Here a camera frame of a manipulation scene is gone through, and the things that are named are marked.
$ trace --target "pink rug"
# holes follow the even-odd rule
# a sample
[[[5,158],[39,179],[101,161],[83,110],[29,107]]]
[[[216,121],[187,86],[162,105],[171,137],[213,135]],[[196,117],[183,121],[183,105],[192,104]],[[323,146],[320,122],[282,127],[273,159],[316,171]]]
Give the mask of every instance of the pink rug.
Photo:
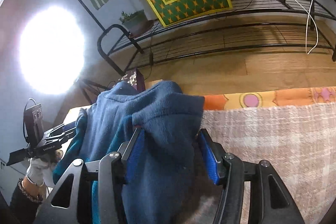
[[[269,160],[293,196],[306,224],[317,224],[336,197],[336,105],[313,104],[239,110],[206,110],[202,128],[241,160]],[[207,178],[200,155],[195,183],[176,223],[211,224],[221,187]],[[245,183],[241,223],[247,223]]]

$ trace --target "white glove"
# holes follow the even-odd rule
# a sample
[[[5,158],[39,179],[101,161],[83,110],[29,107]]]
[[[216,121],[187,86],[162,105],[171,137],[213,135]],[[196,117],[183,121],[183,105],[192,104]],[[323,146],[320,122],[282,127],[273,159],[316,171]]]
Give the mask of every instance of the white glove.
[[[50,157],[48,155],[43,159],[31,158],[29,161],[30,165],[26,173],[28,179],[38,186],[42,186],[44,182],[46,186],[54,187],[53,171],[57,163],[50,162]]]
[[[37,186],[43,185],[43,170],[50,168],[50,162],[42,159],[31,158],[30,165],[27,169],[26,176],[28,179],[35,183]]]

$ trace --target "bolt head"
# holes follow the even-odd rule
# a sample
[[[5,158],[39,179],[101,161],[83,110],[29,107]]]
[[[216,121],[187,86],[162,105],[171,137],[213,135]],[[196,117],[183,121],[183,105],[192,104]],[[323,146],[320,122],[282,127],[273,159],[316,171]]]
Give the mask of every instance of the bolt head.
[[[110,158],[117,158],[119,156],[119,152],[111,152],[109,156]]]
[[[224,158],[227,160],[232,160],[235,157],[232,153],[225,153]]]
[[[74,166],[81,166],[83,164],[83,160],[82,159],[75,159],[72,164]]]
[[[261,166],[263,166],[263,167],[269,167],[269,165],[270,165],[270,163],[269,163],[268,160],[262,160],[262,161],[260,162],[260,164],[261,164]]]

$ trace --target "pink circle pattern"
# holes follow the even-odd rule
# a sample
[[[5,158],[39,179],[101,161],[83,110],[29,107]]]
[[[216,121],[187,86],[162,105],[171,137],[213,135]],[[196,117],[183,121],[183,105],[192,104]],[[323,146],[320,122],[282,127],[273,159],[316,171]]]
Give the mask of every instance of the pink circle pattern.
[[[335,101],[336,93],[333,88],[322,88],[321,92],[313,89],[313,97],[316,102],[319,101],[319,98],[322,98],[325,103],[333,102]]]
[[[257,107],[259,105],[259,98],[254,94],[246,94],[243,102],[247,107]]]

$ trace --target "blue fleece jacket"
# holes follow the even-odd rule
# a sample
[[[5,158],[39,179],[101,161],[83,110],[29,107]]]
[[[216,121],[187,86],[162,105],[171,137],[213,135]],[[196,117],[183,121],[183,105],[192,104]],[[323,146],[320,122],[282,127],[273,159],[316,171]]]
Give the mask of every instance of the blue fleece jacket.
[[[182,94],[162,81],[138,94],[126,82],[102,92],[77,119],[76,136],[54,171],[56,182],[76,158],[100,160],[130,140],[134,126],[145,130],[145,145],[122,197],[129,224],[168,224],[192,183],[194,149],[204,97]],[[97,183],[92,186],[93,222],[99,223]]]

